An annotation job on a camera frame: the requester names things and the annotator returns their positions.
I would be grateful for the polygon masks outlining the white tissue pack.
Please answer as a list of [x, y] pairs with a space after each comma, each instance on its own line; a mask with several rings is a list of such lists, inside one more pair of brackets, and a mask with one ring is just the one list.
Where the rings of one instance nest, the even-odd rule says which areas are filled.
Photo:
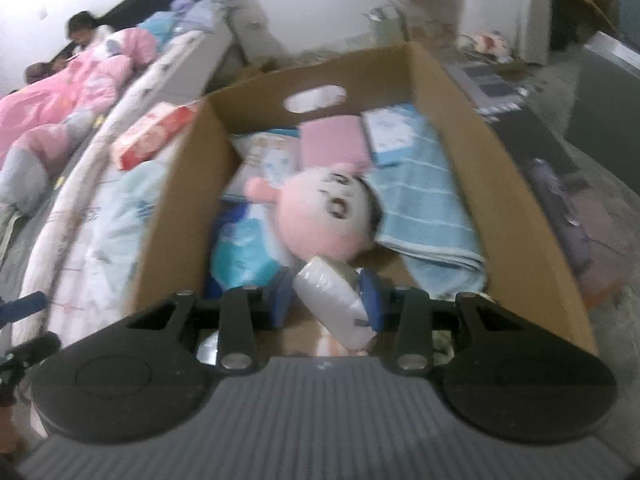
[[376, 336], [359, 295], [359, 272], [315, 256], [293, 281], [294, 292], [316, 321], [348, 350], [369, 350]]

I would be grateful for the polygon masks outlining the orange patterned cloth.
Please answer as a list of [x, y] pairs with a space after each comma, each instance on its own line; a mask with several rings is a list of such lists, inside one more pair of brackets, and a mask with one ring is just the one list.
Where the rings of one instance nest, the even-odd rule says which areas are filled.
[[367, 356], [367, 350], [348, 350], [318, 321], [306, 318], [288, 326], [280, 335], [283, 352], [287, 356]]

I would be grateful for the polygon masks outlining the pink grey quilt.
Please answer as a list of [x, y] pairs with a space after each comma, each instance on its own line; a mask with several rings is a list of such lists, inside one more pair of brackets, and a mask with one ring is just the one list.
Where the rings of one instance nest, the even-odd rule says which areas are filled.
[[93, 124], [156, 58], [152, 32], [114, 32], [64, 70], [1, 100], [1, 203], [33, 214]]

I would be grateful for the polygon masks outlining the green paper bag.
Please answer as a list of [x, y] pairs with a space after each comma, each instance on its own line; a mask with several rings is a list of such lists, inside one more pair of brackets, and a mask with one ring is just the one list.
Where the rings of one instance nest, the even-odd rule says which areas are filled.
[[377, 47], [391, 47], [405, 41], [401, 17], [393, 6], [378, 6], [368, 13], [373, 41]]

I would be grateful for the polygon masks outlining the white fringed blanket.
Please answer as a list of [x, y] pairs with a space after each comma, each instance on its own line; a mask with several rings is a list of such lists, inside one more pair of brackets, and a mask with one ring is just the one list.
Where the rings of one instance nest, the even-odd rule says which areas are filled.
[[49, 330], [72, 344], [124, 315], [172, 144], [220, 59], [214, 42], [194, 30], [160, 48], [126, 28], [2, 104], [1, 291], [48, 300], [6, 328], [14, 344]]

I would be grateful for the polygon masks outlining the pink cloth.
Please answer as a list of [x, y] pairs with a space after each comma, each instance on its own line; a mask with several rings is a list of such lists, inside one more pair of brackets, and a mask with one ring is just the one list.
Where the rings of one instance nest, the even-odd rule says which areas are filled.
[[337, 115], [302, 122], [298, 133], [300, 166], [304, 169], [349, 164], [366, 172], [372, 167], [359, 116]]

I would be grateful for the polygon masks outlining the plush toy on floor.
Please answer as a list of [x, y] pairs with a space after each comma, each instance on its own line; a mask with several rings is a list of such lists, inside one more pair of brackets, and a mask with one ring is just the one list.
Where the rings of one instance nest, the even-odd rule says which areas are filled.
[[511, 50], [506, 40], [496, 32], [488, 34], [461, 35], [457, 40], [457, 48], [462, 51], [475, 52], [494, 58], [507, 58]]

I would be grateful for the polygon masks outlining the pink plush doll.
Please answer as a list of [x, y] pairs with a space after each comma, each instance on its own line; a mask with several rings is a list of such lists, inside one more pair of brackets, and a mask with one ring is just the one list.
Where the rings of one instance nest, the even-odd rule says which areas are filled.
[[380, 208], [352, 165], [308, 168], [280, 188], [254, 177], [244, 193], [252, 203], [273, 204], [277, 233], [300, 260], [323, 256], [349, 262], [374, 245]]

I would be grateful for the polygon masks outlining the child on bed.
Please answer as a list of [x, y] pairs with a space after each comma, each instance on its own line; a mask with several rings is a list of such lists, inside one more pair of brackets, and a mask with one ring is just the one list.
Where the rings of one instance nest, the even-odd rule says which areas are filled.
[[89, 11], [73, 15], [66, 24], [67, 38], [73, 43], [74, 52], [99, 44], [114, 32], [110, 25], [102, 23]]

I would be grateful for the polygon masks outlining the blue white tissue box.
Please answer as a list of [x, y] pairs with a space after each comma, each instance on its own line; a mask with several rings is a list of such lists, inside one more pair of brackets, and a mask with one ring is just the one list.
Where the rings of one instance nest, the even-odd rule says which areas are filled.
[[365, 110], [361, 120], [377, 167], [400, 164], [422, 128], [422, 116], [412, 104]]

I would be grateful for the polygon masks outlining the blue towel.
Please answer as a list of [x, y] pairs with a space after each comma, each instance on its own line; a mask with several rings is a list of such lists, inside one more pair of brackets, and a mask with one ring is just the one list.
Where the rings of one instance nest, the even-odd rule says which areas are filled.
[[411, 146], [400, 162], [367, 175], [382, 208], [376, 242], [397, 252], [433, 297], [482, 292], [484, 250], [437, 131], [421, 115], [409, 128]]

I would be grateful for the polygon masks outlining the red pink wipes pack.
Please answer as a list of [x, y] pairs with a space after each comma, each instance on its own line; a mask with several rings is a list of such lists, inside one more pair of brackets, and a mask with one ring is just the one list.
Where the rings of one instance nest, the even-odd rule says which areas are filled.
[[176, 105], [156, 103], [122, 133], [111, 146], [111, 161], [120, 171], [128, 171], [154, 158], [194, 119], [198, 101]]

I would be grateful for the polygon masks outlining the green floral scrunchie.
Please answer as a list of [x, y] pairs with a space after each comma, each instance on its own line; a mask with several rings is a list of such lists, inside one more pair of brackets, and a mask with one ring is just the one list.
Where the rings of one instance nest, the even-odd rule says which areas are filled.
[[433, 330], [433, 364], [444, 366], [454, 358], [454, 341], [450, 330]]

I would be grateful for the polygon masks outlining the blue white wipes pack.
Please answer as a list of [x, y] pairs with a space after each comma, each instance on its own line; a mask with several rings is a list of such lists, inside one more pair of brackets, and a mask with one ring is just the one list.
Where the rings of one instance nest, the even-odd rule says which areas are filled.
[[231, 144], [242, 158], [222, 198], [230, 202], [246, 202], [245, 183], [251, 178], [264, 178], [273, 188], [299, 170], [299, 133], [297, 129], [270, 129], [235, 134]]

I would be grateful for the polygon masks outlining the blue wet wipes pack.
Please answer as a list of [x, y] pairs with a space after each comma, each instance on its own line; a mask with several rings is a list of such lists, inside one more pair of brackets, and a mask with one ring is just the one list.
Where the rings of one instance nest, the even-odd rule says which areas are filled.
[[210, 233], [206, 298], [218, 298], [245, 285], [266, 286], [281, 268], [296, 266], [296, 258], [277, 233], [272, 205], [222, 206]]

